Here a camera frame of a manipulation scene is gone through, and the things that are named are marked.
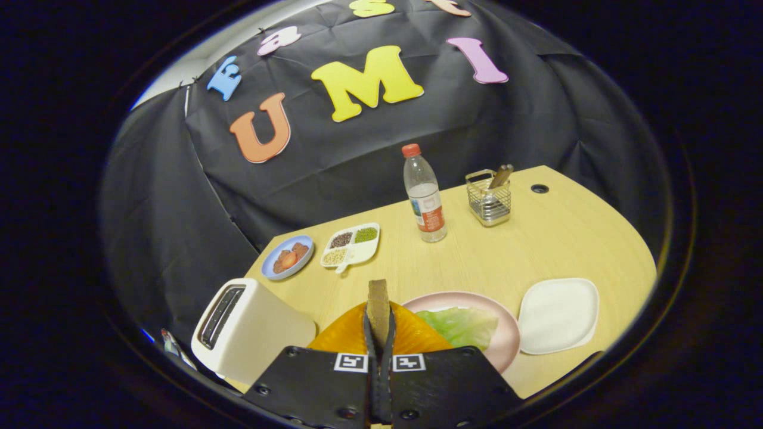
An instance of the blue plate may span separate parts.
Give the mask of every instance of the blue plate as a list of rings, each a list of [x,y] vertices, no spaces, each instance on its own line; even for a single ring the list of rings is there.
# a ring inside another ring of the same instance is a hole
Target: blue plate
[[[307,246],[307,253],[302,257],[302,259],[297,261],[296,264],[294,264],[291,268],[287,269],[283,273],[279,273],[279,274],[274,273],[273,264],[275,263],[276,260],[278,260],[278,255],[281,254],[282,250],[288,250],[289,252],[291,252],[291,248],[296,243],[300,243],[304,246]],[[313,256],[314,249],[315,249],[315,246],[313,246],[313,240],[309,238],[307,235],[298,235],[297,237],[289,238],[288,240],[279,244],[275,249],[273,249],[272,252],[270,252],[268,257],[265,258],[265,262],[262,263],[262,275],[271,280],[285,279],[286,277],[289,277],[292,274],[295,274],[300,269],[302,269],[302,267],[308,262],[308,260],[310,260],[311,256]]]

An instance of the metal utensil holder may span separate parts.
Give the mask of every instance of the metal utensil holder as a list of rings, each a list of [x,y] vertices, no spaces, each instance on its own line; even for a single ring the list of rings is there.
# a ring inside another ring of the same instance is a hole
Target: metal utensil holder
[[[496,172],[483,169],[466,175],[466,192],[472,214],[485,227],[509,220],[511,213],[510,180],[501,186],[488,189]]]

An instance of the white toaster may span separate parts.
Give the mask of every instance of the white toaster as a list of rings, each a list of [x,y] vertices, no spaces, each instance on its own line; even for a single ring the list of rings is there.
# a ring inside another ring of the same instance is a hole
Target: white toaster
[[[255,279],[217,291],[196,325],[193,354],[207,368],[252,385],[287,346],[306,347],[316,324]]]

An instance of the red food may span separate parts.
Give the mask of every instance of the red food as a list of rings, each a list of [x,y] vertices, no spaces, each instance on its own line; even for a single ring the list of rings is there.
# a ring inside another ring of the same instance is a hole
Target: red food
[[[300,259],[307,254],[310,247],[304,244],[296,243],[291,252],[288,250],[281,250],[281,254],[278,255],[278,259],[273,264],[273,272],[276,274],[283,273],[289,268],[292,268]]]
[[[285,269],[292,268],[294,264],[297,263],[297,254],[296,252],[289,252],[288,255],[284,256],[284,260],[281,261],[281,266]]]

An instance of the table surface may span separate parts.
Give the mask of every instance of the table surface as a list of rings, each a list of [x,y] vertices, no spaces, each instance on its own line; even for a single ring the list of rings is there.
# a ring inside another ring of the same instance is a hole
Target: table surface
[[[582,277],[600,295],[596,333],[581,347],[531,356],[519,352],[503,377],[527,398],[563,377],[599,350],[614,344],[652,291],[655,263],[631,224],[606,202],[546,166],[510,177],[510,220],[483,227],[469,211],[465,185],[441,191],[447,236],[422,241],[408,201],[376,208],[273,238],[246,277],[257,279],[323,330],[368,297],[370,280],[387,279],[390,300],[403,303],[441,291],[489,296],[519,317],[525,292],[548,279]],[[530,190],[549,187],[545,194]],[[381,227],[369,261],[337,275],[320,265],[328,239],[338,230],[368,222]],[[295,275],[271,281],[261,273],[271,250],[295,235],[310,236],[315,254]],[[245,392],[249,386],[229,380]]]

